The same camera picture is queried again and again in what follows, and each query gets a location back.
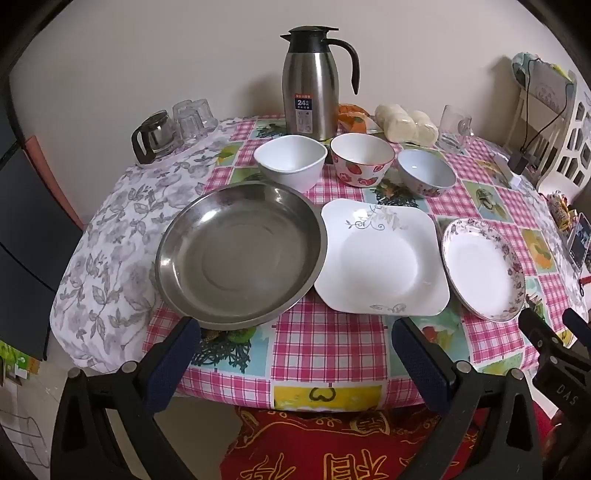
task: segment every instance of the black cable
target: black cable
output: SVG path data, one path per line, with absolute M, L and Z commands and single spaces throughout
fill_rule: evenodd
M 529 112 L 530 82 L 531 82 L 530 63 L 533 61 L 538 61 L 538 59 L 529 59 L 527 61 L 527 86 L 525 87 L 525 138 L 523 139 L 523 144 L 521 145 L 521 148 L 519 149 L 519 151 L 522 153 L 523 153 L 523 147 L 527 143 L 527 126 L 530 124 L 529 123 L 529 119 L 530 119 L 530 112 Z
M 569 102 L 569 93 L 568 93 L 568 88 L 569 88 L 569 85 L 574 85 L 574 83 L 567 83 L 567 84 L 564 86 L 564 108 L 563 108 L 563 109 L 560 111 L 560 113 L 559 113 L 558 115 L 556 115 L 556 116 L 555 116 L 555 117 L 554 117 L 554 118 L 553 118 L 553 119 L 550 121 L 550 123 L 549 123 L 549 124 L 547 124 L 547 125 L 546 125 L 544 128 L 542 128 L 542 130 L 540 130 L 539 132 L 537 132 L 537 133 L 534 135 L 534 138 L 532 138 L 532 139 L 530 140 L 530 143 L 528 143 L 528 144 L 527 144 L 527 146 L 526 146 L 526 148 L 525 148 L 525 151 L 527 151 L 527 149 L 530 147 L 530 145 L 532 144 L 532 142 L 533 142 L 533 141 L 534 141 L 536 138 L 538 138 L 538 136 L 539 136 L 539 135 L 540 135 L 540 134 L 541 134 L 541 133 L 542 133 L 544 130 L 546 130 L 546 129 L 547 129 L 549 126 L 550 126 L 550 125 L 552 125 L 554 122 L 556 122 L 556 120 L 558 120 L 558 119 L 559 119 L 559 117 L 560 117 L 560 116 L 561 116 L 561 115 L 564 113 L 564 111 L 566 110 L 566 106 L 567 106 L 567 104 L 568 104 L 568 102 Z

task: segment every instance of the checkered tablecloth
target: checkered tablecloth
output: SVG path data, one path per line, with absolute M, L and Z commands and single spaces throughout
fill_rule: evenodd
M 261 178 L 254 151 L 281 135 L 284 128 L 284 121 L 276 116 L 240 121 L 229 143 L 234 150 L 220 156 L 205 191 Z M 407 148 L 393 146 L 396 152 Z M 499 180 L 489 147 L 479 139 L 468 149 L 468 156 L 436 148 L 433 153 L 445 157 L 458 182 L 440 197 L 417 199 L 417 206 L 435 221 L 438 233 L 456 217 L 488 220 L 517 253 L 527 276 L 528 298 L 538 302 L 548 324 L 564 335 L 562 311 L 571 306 L 583 314 L 584 304 L 573 288 L 568 262 L 561 257 L 561 249 L 555 248 L 557 230 L 552 230 L 553 222 L 548 222 L 549 213 L 535 190 L 524 182 L 519 191 L 507 188 Z M 395 168 L 394 164 L 392 175 L 390 171 L 387 174 L 392 182 Z M 388 204 L 388 195 L 379 188 L 345 185 L 328 160 L 321 179 L 306 195 L 318 206 L 337 198 Z M 496 202 L 496 210 L 488 211 L 479 202 L 477 191 L 482 189 Z M 544 248 L 550 259 L 539 257 Z M 452 295 L 448 308 L 437 317 L 413 318 L 426 335 L 435 332 L 434 338 L 428 338 L 440 343 L 452 358 L 465 358 L 480 371 L 500 374 L 508 368 L 535 364 L 537 353 L 516 320 L 487 322 L 454 302 Z M 393 321 L 393 317 L 336 312 L 312 289 L 294 307 L 263 326 L 240 331 L 237 336 L 204 332 L 196 349 L 201 353 L 196 353 L 178 389 L 225 403 L 286 410 L 362 410 L 419 403 L 418 391 L 391 347 Z M 162 341 L 176 322 L 178 316 L 160 304 L 148 327 L 144 352 Z

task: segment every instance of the drinking glass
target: drinking glass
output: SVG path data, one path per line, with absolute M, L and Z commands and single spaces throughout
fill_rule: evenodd
M 199 117 L 201 117 L 206 132 L 213 132 L 217 127 L 218 121 L 212 115 L 212 111 L 209 108 L 209 103 L 207 100 L 205 98 L 195 100 L 193 103 L 191 103 L 191 106 L 197 111 Z
M 207 131 L 203 126 L 203 121 L 199 113 L 194 109 L 190 100 L 188 104 L 185 102 L 177 103 L 173 107 L 174 119 L 178 124 L 178 130 L 183 141 L 192 138 L 199 140 L 207 136 Z
M 470 115 L 466 115 L 459 108 L 446 105 L 439 123 L 437 144 L 450 153 L 460 153 L 463 149 L 469 148 L 474 139 L 471 123 Z

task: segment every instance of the metal dish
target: metal dish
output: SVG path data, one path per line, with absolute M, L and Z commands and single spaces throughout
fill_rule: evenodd
M 198 198 L 158 247 L 164 301 L 202 327 L 236 330 L 277 318 L 314 284 L 326 228 L 314 205 L 279 184 L 245 181 Z

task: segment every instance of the white wall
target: white wall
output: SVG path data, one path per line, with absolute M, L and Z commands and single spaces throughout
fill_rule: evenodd
M 506 57 L 532 51 L 572 69 L 517 0 L 74 0 L 27 48 L 11 75 L 19 120 L 83 220 L 134 161 L 130 136 L 151 113 L 207 97 L 220 117 L 282 111 L 281 69 L 298 25 L 332 34 L 340 100 L 372 111 L 397 102 L 438 123 L 446 103 L 500 140 L 518 89 Z

